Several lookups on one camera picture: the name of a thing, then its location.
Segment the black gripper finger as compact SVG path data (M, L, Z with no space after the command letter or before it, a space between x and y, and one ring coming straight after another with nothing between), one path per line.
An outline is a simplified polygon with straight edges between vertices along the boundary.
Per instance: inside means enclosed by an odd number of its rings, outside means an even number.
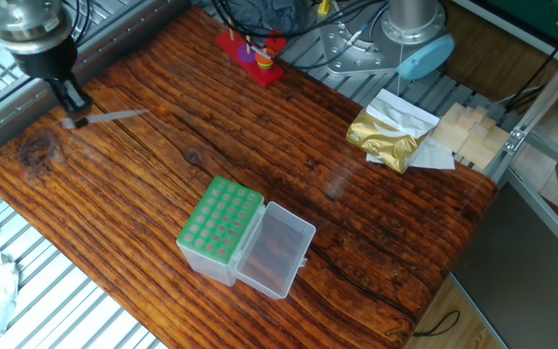
M61 79L47 78L46 83L67 114L64 120L67 128L79 129L89 124L87 117L93 100L80 87L73 73L68 73Z

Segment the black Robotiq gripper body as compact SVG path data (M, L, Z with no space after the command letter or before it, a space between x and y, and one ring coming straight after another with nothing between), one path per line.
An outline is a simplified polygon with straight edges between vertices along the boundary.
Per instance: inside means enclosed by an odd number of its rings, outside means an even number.
M66 79L78 58L75 40L68 36L61 44L33 54L13 53L20 70L37 79Z

